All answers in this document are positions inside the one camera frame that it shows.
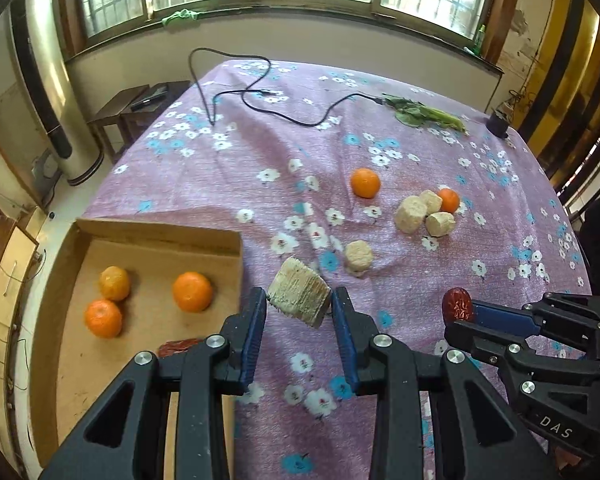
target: green cloth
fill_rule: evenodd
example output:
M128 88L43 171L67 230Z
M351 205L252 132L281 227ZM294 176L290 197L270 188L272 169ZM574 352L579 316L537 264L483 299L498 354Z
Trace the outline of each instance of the green cloth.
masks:
M402 124L417 128L429 122L438 124L443 128L452 128L458 132L466 133L464 123L456 116L404 97L388 94L382 95L384 96L384 102L391 108L395 108L395 118Z
M183 9L183 10L179 10L178 12L174 12L171 16L167 16L166 18L162 19L162 26L166 27L168 23L174 22L174 23L181 23L182 20L188 21L195 21L198 19L198 15L200 13L196 12L195 10L188 10L188 9Z

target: floor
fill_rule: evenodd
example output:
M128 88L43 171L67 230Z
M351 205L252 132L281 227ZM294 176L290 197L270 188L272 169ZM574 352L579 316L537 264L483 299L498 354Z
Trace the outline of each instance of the floor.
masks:
M32 333L35 330L40 301L49 272L53 265L58 249L72 222L84 213L92 197L97 192L103 179L109 174L111 163L105 159L98 171L85 183L70 187L64 178L56 185L56 195L52 200L49 211L55 213L53 219L47 218L38 234L38 251L46 251L46 259L40 273L30 282L28 291L22 298L23 319L20 339L16 351L14 382L26 390L29 381L29 349L31 348ZM29 394L27 391L14 389L16 432L22 460L29 479L38 478L42 469L29 439Z

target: brown cardboard tray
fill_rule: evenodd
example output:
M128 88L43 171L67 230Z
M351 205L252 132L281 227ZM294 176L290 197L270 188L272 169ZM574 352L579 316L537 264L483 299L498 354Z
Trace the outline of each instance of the brown cardboard tray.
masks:
M123 329L100 339L85 327L85 307L100 297L98 276L112 265L128 270L132 288L120 302ZM211 280L215 296L204 312L188 314L174 303L171 284L195 270ZM160 223L77 219L60 247L43 293L30 362L30 436L44 467L81 416L141 350L218 332L238 312L242 243L232 231ZM174 415L171 397L165 479L173 478ZM224 434L233 463L234 406L223 397Z

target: beige vegetable chunk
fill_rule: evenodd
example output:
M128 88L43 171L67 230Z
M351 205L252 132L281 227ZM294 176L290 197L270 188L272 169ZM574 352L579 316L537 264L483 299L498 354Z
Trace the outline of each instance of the beige vegetable chunk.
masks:
M442 206L442 198L440 198L436 193L434 193L430 189L424 190L420 194L420 200L422 200L427 206L427 214L431 215L433 213L437 213L440 211L440 207Z
M269 285L267 299L286 316L318 328L331 304L331 289L300 260L288 258Z
M345 265L354 272L361 272L371 267L374 252L364 240L356 240L344 248Z
M433 213L427 217L425 225L431 236L441 237L448 235L456 228L456 219L451 213Z
M427 205L419 196L408 196L394 213L394 221L398 229L408 235L416 232L427 215Z

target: orange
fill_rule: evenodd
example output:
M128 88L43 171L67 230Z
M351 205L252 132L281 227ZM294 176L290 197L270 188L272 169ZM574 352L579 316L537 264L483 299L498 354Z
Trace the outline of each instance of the orange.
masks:
M456 209L460 207L460 197L453 189L445 187L438 192L438 196L442 199L440 211L455 213Z
M125 269L111 266L102 271L98 287L106 300L122 301L129 295L131 281Z
M198 272L184 272L178 276L172 290L176 305L184 312L202 312L214 296L211 283Z
M380 191L380 177L369 168L358 168L351 173L351 190L362 198L373 198Z
M115 337L122 330L122 313L113 301L91 301L84 311L84 324L93 335Z

